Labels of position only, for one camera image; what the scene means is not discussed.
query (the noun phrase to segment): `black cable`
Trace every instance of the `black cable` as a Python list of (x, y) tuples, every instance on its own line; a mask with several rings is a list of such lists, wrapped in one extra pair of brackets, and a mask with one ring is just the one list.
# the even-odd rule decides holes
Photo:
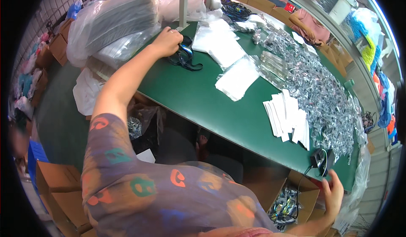
[(298, 184), (298, 191), (297, 191), (297, 193), (296, 193), (296, 209), (297, 209), (297, 213), (296, 213), (296, 216), (295, 217), (292, 217), (292, 218), (294, 218), (294, 219), (297, 219), (298, 218), (298, 216), (299, 216), (299, 188), (300, 188), (300, 182), (302, 181), (302, 179), (303, 179), (303, 177), (310, 171), (310, 169), (312, 169), (313, 168), (313, 166), (312, 165), (310, 165), (307, 169), (306, 169), (306, 171), (304, 172), (304, 174), (302, 175), (302, 177), (301, 177), (301, 179), (299, 180), (299, 184)]
[(241, 3), (236, 3), (231, 0), (220, 0), (223, 7), (221, 8), (224, 14), (233, 22), (246, 21), (252, 12)]

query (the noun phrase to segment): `green workbench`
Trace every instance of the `green workbench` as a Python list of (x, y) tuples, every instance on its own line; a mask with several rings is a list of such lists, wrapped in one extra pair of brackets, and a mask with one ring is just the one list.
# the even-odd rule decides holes
[[(193, 38), (196, 26), (197, 22), (190, 22), (181, 33)], [(237, 35), (241, 38), (239, 44), (248, 55), (260, 56), (265, 50), (252, 42), (251, 34), (237, 32)], [(345, 82), (333, 64), (317, 52), (322, 64), (341, 83)], [(201, 52), (194, 52), (193, 64), (196, 63), (202, 63), (203, 69), (191, 72), (171, 65), (165, 58), (160, 59), (147, 73), (138, 90), (191, 122), (264, 158), (304, 173), (310, 165), (313, 142), (310, 142), (310, 151), (307, 151), (301, 144), (282, 142), (281, 138), (275, 137), (262, 104), (280, 91), (259, 77), (241, 100), (233, 102), (214, 86), (217, 76), (222, 73), (219, 65), (207, 53)], [(341, 157), (333, 167), (348, 191), (353, 187), (357, 159), (358, 144), (355, 143), (351, 164), (347, 164), (347, 157)], [(307, 175), (321, 180), (317, 169), (311, 169)]]

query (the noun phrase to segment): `patterned shirt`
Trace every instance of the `patterned shirt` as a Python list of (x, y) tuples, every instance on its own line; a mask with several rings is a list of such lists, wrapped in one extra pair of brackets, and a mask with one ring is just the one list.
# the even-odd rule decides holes
[(84, 156), (85, 214), (98, 236), (180, 236), (226, 226), (278, 232), (245, 186), (195, 166), (137, 159), (127, 126), (93, 119)]

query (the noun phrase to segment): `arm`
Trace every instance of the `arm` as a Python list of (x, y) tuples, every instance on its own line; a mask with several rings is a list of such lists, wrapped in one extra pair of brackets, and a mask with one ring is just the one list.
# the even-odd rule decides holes
[(158, 59), (174, 54), (182, 41), (183, 36), (178, 31), (164, 28), (154, 42), (120, 67), (106, 82), (97, 97), (92, 119), (99, 114), (110, 113), (126, 123), (128, 103), (145, 74)]
[(334, 222), (335, 217), (340, 211), (344, 188), (334, 170), (329, 170), (328, 173), (331, 176), (330, 183), (326, 179), (322, 181), (324, 197), (326, 199), (326, 213), (324, 216), (320, 219), (298, 225), (285, 233), (296, 236), (316, 236), (322, 230), (330, 227)]
[(314, 40), (315, 39), (314, 32), (308, 26), (303, 24), (302, 21), (300, 21), (298, 16), (299, 16), (299, 13), (295, 12), (289, 17), (289, 20), (294, 25), (296, 25), (297, 27), (299, 27), (300, 29), (305, 31), (310, 40)]

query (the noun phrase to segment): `floor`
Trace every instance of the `floor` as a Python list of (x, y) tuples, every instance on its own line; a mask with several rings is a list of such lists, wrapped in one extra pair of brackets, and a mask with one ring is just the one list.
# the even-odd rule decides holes
[(39, 139), (51, 163), (81, 172), (90, 122), (78, 112), (72, 92), (80, 68), (54, 61), (47, 71), (48, 85), (34, 113)]

